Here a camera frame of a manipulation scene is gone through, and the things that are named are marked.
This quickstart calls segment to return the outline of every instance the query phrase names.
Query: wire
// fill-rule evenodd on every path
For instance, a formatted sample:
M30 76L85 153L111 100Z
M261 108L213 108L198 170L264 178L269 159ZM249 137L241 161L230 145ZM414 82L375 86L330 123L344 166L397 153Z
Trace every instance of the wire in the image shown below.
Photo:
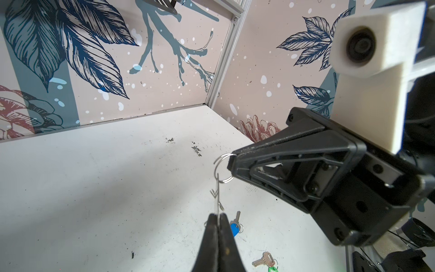
M403 242L408 243L408 244L410 244L410 245L413 245L413 246L416 247L416 248L419 248L419 246L417 246L416 244L414 244L414 243L411 242L411 241L406 240L405 238L401 237L400 235L398 235L398 234L396 234L396 233L394 233L394 232L392 232L392 231L390 231L390 230L388 230L388 232L391 233L391 234L394 234L394 235L397 236L397 237L399 237L400 239L402 239Z
M365 253L365 251L362 249L362 248L359 248L361 251L362 251L362 253L364 253L364 255L370 260L370 262L373 264L373 265L375 265L375 263L370 259L370 257Z
M431 119L435 118L435 114L430 115L428 117L425 118L421 118L421 119L411 119L411 120L405 120L406 124L417 124L417 123L422 123L422 122L426 122L429 121Z

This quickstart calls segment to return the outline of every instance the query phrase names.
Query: white tabletop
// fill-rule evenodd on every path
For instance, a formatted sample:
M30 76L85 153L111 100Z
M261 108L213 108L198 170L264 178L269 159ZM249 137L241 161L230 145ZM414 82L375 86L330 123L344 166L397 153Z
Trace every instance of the white tabletop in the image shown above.
M250 143L206 106L0 142L0 271L190 271L213 161ZM241 211L247 271L267 271L251 265L264 251L280 272L346 270L344 248L273 195L234 179L221 202Z

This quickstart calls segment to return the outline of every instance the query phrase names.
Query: key ring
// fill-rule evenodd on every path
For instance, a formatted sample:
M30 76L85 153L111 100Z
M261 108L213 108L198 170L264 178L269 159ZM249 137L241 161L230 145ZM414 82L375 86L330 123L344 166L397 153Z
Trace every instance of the key ring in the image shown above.
M215 168L214 168L214 178L219 182L219 183L228 183L230 182L232 179L234 179L233 175L231 175L229 178L226 178L224 180L220 180L219 179L219 173L216 175L216 170L218 169L219 164L226 158L231 157L231 156L237 156L236 154L233 153L226 153L221 155L220 157L218 157L213 164L216 164Z

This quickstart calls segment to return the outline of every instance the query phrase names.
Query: tree branch illustration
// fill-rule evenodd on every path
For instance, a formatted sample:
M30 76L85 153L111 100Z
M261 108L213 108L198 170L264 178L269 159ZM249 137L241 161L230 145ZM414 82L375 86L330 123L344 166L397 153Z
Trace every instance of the tree branch illustration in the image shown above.
M159 72L159 69L157 68L157 66L155 64L154 57L153 57L154 30L151 28L151 25L149 22L149 20L151 20L151 22L153 23L153 25L155 26L155 28L157 29L159 34L172 47L172 51L173 51L174 55L177 56L178 76L181 80L181 84L183 86L185 85L185 82L182 78L182 74L184 74L183 62L186 62L199 73L201 79L204 81L205 90L208 91L209 85L211 84L211 82L213 80L214 73L205 70L204 67L202 67L202 65L192 56L202 57L202 56L207 55L206 47L209 44L211 38L213 37L213 31L210 32L210 38L208 39L208 42L203 47L196 49L196 50L188 48L188 47L184 46L183 44L181 44L177 39L174 38L173 34L168 30L168 28L165 26L165 24L162 22L162 20L160 19L160 16L159 16L159 15L161 15L161 16L171 15L171 16L174 16L180 22L181 21L180 14L173 15L173 14L168 13L166 11L162 11L162 10L158 9L157 7L154 7L150 4L147 4L146 2L144 2L142 0L136 0L136 4L142 10L143 19L144 19L144 23L147 27L147 34L148 34L147 46L145 47L145 51L144 51L144 53L139 61L139 66L142 67L147 56L150 55L151 62L153 63L153 66L154 66L154 71L156 73ZM187 6L188 8L190 8L192 10L198 11L198 12L201 10L200 13L202 13L202 14L206 13L201 8L199 8L196 4L191 2L190 0L186 1L185 6ZM210 14L208 14L207 16L213 20L216 20L216 21L219 20L218 18L216 18ZM136 74L139 71L141 71L141 69L132 68L132 69L130 69L130 74Z

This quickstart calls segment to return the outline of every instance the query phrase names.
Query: screw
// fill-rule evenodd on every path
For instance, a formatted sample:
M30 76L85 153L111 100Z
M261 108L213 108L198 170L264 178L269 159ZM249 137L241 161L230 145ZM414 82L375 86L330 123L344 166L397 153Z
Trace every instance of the screw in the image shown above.
M382 165L379 164L375 164L373 166L373 172L375 172L376 174L380 174L384 171L384 168L382 167Z

